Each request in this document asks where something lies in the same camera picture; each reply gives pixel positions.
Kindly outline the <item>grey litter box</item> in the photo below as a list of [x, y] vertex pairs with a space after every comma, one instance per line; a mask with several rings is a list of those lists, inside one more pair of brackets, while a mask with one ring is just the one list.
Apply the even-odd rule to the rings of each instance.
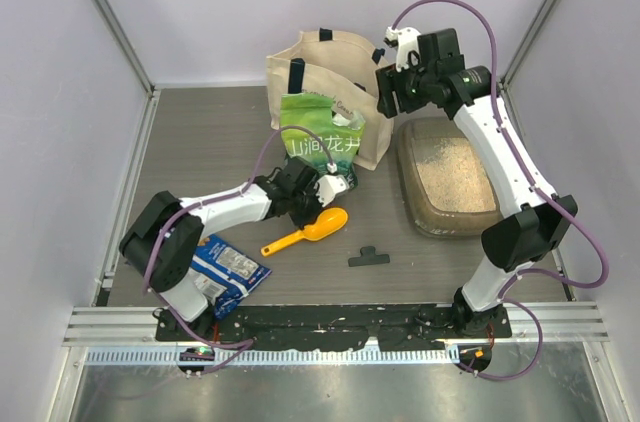
[[482, 162], [452, 121], [410, 119], [396, 136], [404, 205], [418, 232], [443, 238], [476, 237], [502, 220]]

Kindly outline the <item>blue Doritos chip bag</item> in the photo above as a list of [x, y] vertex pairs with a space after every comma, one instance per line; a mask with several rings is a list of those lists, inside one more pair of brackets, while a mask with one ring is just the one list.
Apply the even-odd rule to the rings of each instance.
[[271, 270], [216, 235], [202, 239], [195, 250], [189, 277], [222, 320], [269, 276]]

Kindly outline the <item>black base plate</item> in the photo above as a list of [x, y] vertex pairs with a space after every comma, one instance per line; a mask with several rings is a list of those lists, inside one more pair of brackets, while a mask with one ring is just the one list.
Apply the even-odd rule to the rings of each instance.
[[383, 352], [436, 349], [446, 339], [512, 336], [502, 306], [464, 328], [442, 304], [240, 305], [223, 319], [203, 315], [189, 324], [197, 335], [220, 344], [252, 342], [258, 351], [359, 351], [370, 338]]

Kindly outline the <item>black bag clip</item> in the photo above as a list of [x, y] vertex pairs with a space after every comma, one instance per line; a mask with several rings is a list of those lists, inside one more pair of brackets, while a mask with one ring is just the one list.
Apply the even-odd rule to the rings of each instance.
[[390, 256], [388, 254], [378, 253], [374, 246], [365, 246], [360, 248], [360, 255], [356, 257], [350, 257], [348, 259], [349, 267], [366, 267], [383, 265], [390, 263]]

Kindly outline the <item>yellow plastic scoop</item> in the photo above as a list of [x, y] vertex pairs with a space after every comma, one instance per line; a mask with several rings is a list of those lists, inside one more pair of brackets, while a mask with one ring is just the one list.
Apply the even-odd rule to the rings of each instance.
[[339, 207], [328, 208], [317, 217], [315, 222], [262, 247], [261, 254], [269, 257], [303, 240], [320, 241], [342, 229], [348, 220], [349, 215], [346, 210]]

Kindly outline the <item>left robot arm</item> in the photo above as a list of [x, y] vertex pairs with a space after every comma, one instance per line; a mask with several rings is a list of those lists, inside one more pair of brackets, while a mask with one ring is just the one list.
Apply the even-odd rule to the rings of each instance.
[[222, 308], [217, 305], [221, 298], [209, 299], [197, 283], [219, 272], [197, 249], [220, 231], [282, 215], [302, 229], [347, 189], [335, 167], [322, 175], [294, 157], [272, 174], [255, 176], [229, 191], [183, 199], [162, 191], [131, 225], [119, 252], [143, 276], [145, 287], [165, 301], [179, 330], [200, 341], [222, 317]]

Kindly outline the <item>clean litter granules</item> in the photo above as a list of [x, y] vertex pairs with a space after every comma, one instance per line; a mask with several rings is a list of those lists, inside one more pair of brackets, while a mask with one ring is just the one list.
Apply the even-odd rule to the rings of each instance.
[[491, 183], [465, 138], [433, 138], [414, 143], [420, 181], [432, 206], [450, 213], [497, 209]]

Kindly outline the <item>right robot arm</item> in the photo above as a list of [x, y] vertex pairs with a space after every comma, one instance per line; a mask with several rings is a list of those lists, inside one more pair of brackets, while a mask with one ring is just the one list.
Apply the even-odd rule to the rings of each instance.
[[429, 103], [442, 109], [479, 156], [497, 197], [501, 220], [481, 234], [483, 259], [452, 304], [450, 327], [465, 337], [483, 330], [507, 285], [555, 249], [566, 234], [572, 196], [558, 196], [514, 132], [497, 84], [484, 66], [467, 67], [454, 29], [429, 34], [389, 27], [394, 64], [376, 72], [378, 111], [387, 118]]

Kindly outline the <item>beige canvas tote bag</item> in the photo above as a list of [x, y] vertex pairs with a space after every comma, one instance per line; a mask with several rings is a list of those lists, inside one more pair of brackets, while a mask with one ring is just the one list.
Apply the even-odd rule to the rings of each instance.
[[365, 120], [356, 165], [373, 171], [386, 154], [394, 122], [377, 111], [376, 72], [389, 65], [385, 50], [351, 32], [320, 28], [302, 32], [291, 47], [266, 57], [271, 127], [280, 125], [281, 98], [312, 93], [333, 101], [349, 117], [356, 111]]

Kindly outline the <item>green cat litter bag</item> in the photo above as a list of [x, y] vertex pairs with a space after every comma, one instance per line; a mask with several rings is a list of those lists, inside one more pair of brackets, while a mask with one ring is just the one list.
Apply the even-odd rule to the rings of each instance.
[[300, 126], [315, 135], [296, 129], [284, 130], [281, 136], [287, 155], [301, 157], [321, 175], [326, 175], [329, 158], [324, 148], [327, 148], [350, 190], [358, 185], [354, 159], [362, 145], [365, 124], [358, 111], [348, 114], [339, 109], [333, 99], [322, 95], [300, 93], [281, 98], [280, 125]]

